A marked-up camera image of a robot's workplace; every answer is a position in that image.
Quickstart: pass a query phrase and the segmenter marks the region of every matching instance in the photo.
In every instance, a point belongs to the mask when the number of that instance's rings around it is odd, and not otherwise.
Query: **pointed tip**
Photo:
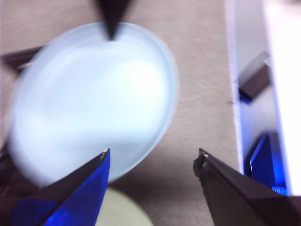
[[[96,0],[103,13],[109,40],[114,40],[118,23],[121,21],[130,0]]]

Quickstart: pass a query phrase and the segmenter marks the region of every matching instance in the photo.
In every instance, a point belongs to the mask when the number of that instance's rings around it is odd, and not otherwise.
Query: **pale yellow disc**
[[[123,193],[108,188],[95,226],[153,226],[147,214]]]

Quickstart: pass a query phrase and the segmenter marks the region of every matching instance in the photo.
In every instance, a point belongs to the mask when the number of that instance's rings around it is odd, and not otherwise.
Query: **beige table surface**
[[[79,25],[97,22],[91,0],[2,0],[1,54],[45,45]],[[238,169],[233,98],[221,0],[136,0],[126,22],[157,34],[171,49],[180,74],[173,122],[159,145],[112,184],[132,197],[156,226],[211,226],[192,171],[202,147]],[[1,144],[17,84],[1,65]]]

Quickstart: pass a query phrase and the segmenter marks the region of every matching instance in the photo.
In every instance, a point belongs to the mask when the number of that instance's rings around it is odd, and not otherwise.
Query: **dark metal part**
[[[270,68],[265,64],[247,81],[239,85],[241,99],[251,102],[270,84],[269,70]]]
[[[91,196],[96,201],[98,200],[97,202],[102,200],[104,190],[101,191],[97,186],[100,186],[101,189],[106,189],[107,186],[110,162],[108,152],[101,153],[76,171],[45,188],[38,188],[23,177],[14,165],[9,152],[9,146],[4,145],[1,149],[3,155],[0,157],[0,225],[37,225],[32,222],[46,220],[71,198],[77,200],[72,200],[74,207],[68,208],[68,215],[76,208],[82,209],[85,206],[95,210],[95,214],[98,215],[98,210],[95,208],[98,203],[86,202],[86,200]],[[103,170],[104,173],[93,176],[97,170]],[[97,182],[96,185],[87,184],[87,181],[91,183],[93,180]],[[78,215],[80,219],[90,219],[91,217],[95,218],[91,212]]]
[[[95,0],[104,15],[109,39],[113,40],[118,23],[121,21],[130,0]]]
[[[202,149],[194,171],[216,226],[301,225],[301,197],[279,195]]]
[[[14,53],[8,53],[1,56],[1,60],[14,69],[18,75],[21,71],[27,66],[27,64],[31,61],[33,56],[39,52],[43,46],[26,49]]]

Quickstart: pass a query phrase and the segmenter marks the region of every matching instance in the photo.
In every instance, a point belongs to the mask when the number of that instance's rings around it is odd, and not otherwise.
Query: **blurry object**
[[[30,194],[2,193],[1,225],[95,225],[107,187],[109,168],[110,153],[105,151],[48,187],[33,188]],[[1,165],[1,177],[11,179],[7,170],[7,166]],[[16,181],[11,181],[7,189],[10,191],[16,186]],[[18,190],[24,191],[24,187],[20,186]]]
[[[53,183],[108,146],[113,181],[167,130],[177,69],[166,46],[145,29],[121,23],[118,40],[108,42],[103,23],[88,24],[32,60],[22,74],[10,136],[12,157],[31,181]]]
[[[283,161],[278,133],[269,131],[262,135],[251,159],[251,176],[279,194],[286,194]]]
[[[43,47],[36,47],[9,53],[1,56],[2,61],[14,69],[18,74],[28,65],[33,56]]]
[[[216,226],[301,225],[301,197],[285,197],[200,149],[194,172]]]
[[[264,63],[267,53],[261,53],[240,73],[238,79],[240,99],[249,103],[269,84],[269,67]]]
[[[301,4],[262,1],[272,80],[277,100],[279,141],[289,195],[301,195]]]
[[[147,214],[123,193],[108,188],[95,226],[153,226]]]
[[[104,15],[110,40],[114,39],[117,27],[131,0],[95,0]]]
[[[239,87],[239,94],[243,99],[251,102],[261,91],[269,85],[269,67],[262,66],[250,79]]]

